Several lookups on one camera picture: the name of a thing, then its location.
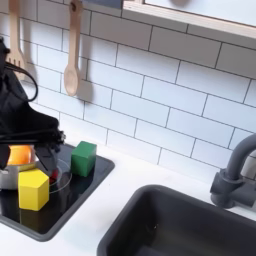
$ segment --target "backsplash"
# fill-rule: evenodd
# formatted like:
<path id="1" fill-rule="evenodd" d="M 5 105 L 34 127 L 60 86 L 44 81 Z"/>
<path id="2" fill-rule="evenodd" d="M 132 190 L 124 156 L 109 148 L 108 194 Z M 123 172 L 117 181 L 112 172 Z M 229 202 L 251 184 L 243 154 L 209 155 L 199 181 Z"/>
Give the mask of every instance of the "backsplash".
<path id="1" fill-rule="evenodd" d="M 63 73 L 69 0 L 21 0 L 21 46 L 40 85 L 32 107 L 60 120 L 67 139 L 110 148 L 211 182 L 256 132 L 256 41 L 85 4 L 76 97 Z M 8 1 L 0 34 L 9 45 Z M 22 82 L 34 93 L 30 81 Z M 256 154 L 243 174 L 255 179 Z"/>

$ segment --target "pot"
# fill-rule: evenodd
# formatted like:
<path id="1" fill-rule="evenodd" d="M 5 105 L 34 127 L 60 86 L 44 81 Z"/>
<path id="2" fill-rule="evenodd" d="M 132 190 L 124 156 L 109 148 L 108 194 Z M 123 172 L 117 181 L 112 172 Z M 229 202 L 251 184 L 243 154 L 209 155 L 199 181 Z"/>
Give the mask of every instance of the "pot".
<path id="1" fill-rule="evenodd" d="M 8 165 L 4 170 L 0 170 L 0 190 L 17 190 L 19 172 L 24 172 L 36 168 L 35 151 L 33 148 L 31 149 L 30 154 L 31 155 L 29 163 L 19 165 Z"/>

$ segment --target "orange object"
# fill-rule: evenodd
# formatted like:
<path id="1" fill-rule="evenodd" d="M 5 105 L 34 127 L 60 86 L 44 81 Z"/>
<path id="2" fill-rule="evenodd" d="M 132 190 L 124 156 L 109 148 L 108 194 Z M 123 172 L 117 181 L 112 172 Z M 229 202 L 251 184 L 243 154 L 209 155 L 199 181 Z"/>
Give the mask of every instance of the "orange object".
<path id="1" fill-rule="evenodd" d="M 10 146 L 11 154 L 8 165 L 29 164 L 32 161 L 32 148 L 30 146 Z"/>

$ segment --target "cable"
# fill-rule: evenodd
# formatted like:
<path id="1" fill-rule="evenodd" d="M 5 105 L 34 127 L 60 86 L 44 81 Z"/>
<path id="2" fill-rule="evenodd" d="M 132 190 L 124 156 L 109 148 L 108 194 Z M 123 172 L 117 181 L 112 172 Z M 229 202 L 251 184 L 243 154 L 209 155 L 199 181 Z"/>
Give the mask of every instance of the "cable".
<path id="1" fill-rule="evenodd" d="M 28 76 L 32 80 L 32 82 L 34 83 L 35 88 L 36 88 L 35 95 L 34 95 L 34 97 L 32 99 L 25 100 L 25 99 L 21 98 L 19 95 L 17 95 L 13 90 L 12 90 L 12 93 L 19 100 L 22 100 L 22 101 L 25 101 L 25 102 L 32 102 L 32 101 L 34 101 L 37 98 L 37 96 L 38 96 L 38 84 L 37 84 L 36 80 L 33 78 L 33 76 L 30 75 L 25 69 L 17 67 L 17 66 L 15 66 L 15 65 L 13 65 L 13 64 L 11 64 L 9 62 L 6 62 L 5 68 L 7 68 L 9 70 L 12 70 L 12 71 L 15 71 L 15 72 L 23 73 L 23 74 L 25 74 L 26 76 Z"/>

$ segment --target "yellow cube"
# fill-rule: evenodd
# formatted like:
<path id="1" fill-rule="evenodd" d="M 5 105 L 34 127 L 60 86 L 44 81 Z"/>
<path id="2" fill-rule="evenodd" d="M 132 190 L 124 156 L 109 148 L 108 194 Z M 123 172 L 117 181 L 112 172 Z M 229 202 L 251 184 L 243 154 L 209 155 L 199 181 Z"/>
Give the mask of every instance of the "yellow cube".
<path id="1" fill-rule="evenodd" d="M 39 211 L 49 201 L 49 177 L 39 169 L 19 173 L 19 207 Z"/>

